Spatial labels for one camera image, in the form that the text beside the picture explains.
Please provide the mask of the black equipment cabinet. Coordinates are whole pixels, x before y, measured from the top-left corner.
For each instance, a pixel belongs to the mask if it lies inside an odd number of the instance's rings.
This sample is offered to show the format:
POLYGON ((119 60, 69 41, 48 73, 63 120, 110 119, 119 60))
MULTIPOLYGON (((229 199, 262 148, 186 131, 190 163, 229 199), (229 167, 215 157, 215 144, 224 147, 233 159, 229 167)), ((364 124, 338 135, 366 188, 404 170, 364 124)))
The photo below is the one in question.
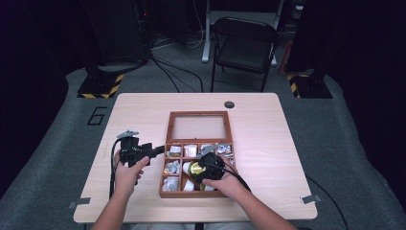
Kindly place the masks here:
POLYGON ((103 61, 144 65, 148 47, 142 36, 137 0, 84 0, 103 61))

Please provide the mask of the person's right hand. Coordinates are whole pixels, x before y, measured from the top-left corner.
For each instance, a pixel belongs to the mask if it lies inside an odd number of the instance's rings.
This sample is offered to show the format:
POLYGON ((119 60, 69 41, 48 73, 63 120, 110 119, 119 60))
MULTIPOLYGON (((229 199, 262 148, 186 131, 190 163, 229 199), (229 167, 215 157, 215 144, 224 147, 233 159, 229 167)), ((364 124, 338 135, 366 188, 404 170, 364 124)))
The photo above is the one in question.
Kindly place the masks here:
POLYGON ((237 170, 231 165, 230 160, 223 155, 221 155, 221 159, 224 161, 226 167, 226 172, 222 178, 219 180, 204 179, 203 183, 218 189, 235 202, 240 202, 252 196, 253 194, 249 192, 236 177, 237 170))

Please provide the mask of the grey tape strip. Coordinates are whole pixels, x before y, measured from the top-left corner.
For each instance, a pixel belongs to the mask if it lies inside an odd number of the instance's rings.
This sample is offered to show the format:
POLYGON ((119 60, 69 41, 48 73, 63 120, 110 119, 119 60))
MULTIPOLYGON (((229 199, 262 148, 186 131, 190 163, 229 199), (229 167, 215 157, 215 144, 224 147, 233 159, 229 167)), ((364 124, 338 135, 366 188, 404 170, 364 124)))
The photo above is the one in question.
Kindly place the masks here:
POLYGON ((317 203, 317 202, 322 201, 322 198, 319 195, 307 195, 307 196, 301 196, 301 201, 303 204, 317 203))
POLYGON ((81 197, 76 201, 70 201, 67 205, 68 209, 76 209, 79 205, 89 204, 91 197, 81 197))

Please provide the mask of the black folding chair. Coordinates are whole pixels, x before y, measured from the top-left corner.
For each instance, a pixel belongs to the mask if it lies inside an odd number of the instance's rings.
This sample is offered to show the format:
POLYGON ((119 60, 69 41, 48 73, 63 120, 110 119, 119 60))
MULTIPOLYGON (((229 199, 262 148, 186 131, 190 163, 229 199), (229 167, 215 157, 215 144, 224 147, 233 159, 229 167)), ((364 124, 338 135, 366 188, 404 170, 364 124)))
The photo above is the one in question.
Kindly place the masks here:
POLYGON ((220 66, 262 75, 259 92, 264 90, 279 33, 269 24, 222 17, 214 23, 214 56, 211 91, 214 91, 215 69, 220 66))

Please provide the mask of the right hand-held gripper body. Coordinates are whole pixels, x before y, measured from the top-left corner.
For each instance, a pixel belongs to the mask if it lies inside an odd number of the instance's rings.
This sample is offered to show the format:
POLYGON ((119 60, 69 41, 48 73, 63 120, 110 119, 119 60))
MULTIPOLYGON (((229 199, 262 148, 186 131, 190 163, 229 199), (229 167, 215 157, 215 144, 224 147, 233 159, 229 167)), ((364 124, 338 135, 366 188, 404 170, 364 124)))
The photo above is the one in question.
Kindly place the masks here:
POLYGON ((198 154, 198 161, 202 161, 206 168, 204 172, 200 173, 200 175, 204 176, 204 179, 219 180, 224 175, 225 163, 214 153, 215 149, 216 145, 212 145, 198 154))

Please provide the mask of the person's left hand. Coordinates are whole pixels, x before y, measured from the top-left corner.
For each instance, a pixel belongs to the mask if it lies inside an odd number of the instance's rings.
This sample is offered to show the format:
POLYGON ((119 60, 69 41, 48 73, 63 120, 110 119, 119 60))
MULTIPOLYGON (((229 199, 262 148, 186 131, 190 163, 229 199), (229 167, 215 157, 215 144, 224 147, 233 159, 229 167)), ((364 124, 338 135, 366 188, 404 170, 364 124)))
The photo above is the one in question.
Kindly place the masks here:
POLYGON ((134 192, 137 180, 144 173, 143 168, 149 163, 149 157, 146 156, 138 161, 134 166, 127 167, 120 161, 120 154, 117 152, 114 156, 115 167, 115 189, 113 198, 130 198, 134 192))

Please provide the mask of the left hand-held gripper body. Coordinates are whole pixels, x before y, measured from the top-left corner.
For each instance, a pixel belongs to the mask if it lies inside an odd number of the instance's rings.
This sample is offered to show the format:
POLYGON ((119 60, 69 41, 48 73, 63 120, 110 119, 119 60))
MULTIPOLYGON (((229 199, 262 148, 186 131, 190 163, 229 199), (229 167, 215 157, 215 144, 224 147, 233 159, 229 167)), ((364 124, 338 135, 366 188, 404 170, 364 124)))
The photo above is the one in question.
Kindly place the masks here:
POLYGON ((127 130, 117 136, 118 141, 121 144, 119 161, 123 165, 127 165, 129 168, 135 166, 137 162, 146 156, 149 159, 153 157, 151 143, 139 146, 138 134, 138 131, 127 130))

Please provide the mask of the black stand with striped base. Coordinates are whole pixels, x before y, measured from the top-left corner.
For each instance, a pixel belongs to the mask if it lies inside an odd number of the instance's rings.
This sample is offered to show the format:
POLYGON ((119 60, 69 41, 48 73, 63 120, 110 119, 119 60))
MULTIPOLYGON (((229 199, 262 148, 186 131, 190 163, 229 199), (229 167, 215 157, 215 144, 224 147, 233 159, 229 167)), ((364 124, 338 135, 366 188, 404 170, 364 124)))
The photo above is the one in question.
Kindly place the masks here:
POLYGON ((112 98, 119 87, 123 75, 120 72, 104 71, 99 67, 98 56, 101 54, 95 34, 95 26, 86 9, 85 0, 79 0, 83 10, 80 25, 79 56, 87 73, 78 90, 78 96, 87 99, 112 98))
POLYGON ((303 72, 312 69, 308 77, 295 75, 298 96, 302 99, 331 99, 324 82, 326 74, 326 37, 323 35, 324 22, 321 0, 305 0, 299 27, 290 51, 287 70, 303 72))

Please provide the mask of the wooden box with glass lid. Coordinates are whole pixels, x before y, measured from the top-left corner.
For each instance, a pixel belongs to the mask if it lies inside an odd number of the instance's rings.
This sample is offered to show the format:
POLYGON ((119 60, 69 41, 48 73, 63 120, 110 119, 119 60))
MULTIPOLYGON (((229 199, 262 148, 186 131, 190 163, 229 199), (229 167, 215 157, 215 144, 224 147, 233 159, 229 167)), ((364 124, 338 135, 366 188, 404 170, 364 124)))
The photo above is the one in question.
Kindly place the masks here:
POLYGON ((214 153, 221 158, 217 153, 219 144, 228 144, 232 146, 232 158, 235 160, 233 136, 229 116, 226 111, 174 111, 169 115, 169 125, 165 144, 165 155, 163 172, 161 174, 161 182, 159 194, 162 198, 206 198, 206 197, 221 197, 222 193, 215 189, 212 192, 200 191, 200 184, 192 179, 192 174, 183 173, 183 164, 185 162, 198 161, 198 154, 201 152, 201 145, 209 144, 216 145, 214 153), (197 155, 195 157, 186 157, 184 147, 186 145, 197 145, 197 155), (167 153, 171 146, 179 146, 182 148, 180 157, 168 157, 167 153), (179 174, 166 174, 164 167, 168 162, 177 160, 180 163, 179 174), (179 189, 176 192, 164 192, 162 190, 163 181, 168 176, 176 176, 179 178, 179 189), (187 192, 184 186, 187 180, 194 184, 194 190, 187 192))

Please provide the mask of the red object by stand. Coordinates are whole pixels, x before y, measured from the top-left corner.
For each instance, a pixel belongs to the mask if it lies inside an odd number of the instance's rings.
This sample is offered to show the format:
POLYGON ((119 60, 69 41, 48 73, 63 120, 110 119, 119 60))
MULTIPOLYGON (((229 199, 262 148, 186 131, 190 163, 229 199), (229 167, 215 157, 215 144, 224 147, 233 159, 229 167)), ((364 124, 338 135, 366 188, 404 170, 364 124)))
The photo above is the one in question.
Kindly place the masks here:
POLYGON ((283 52, 282 62, 280 65, 280 72, 279 72, 282 75, 286 74, 286 66, 288 63, 289 56, 290 56, 292 44, 293 44, 293 41, 288 41, 285 46, 284 52, 283 52))

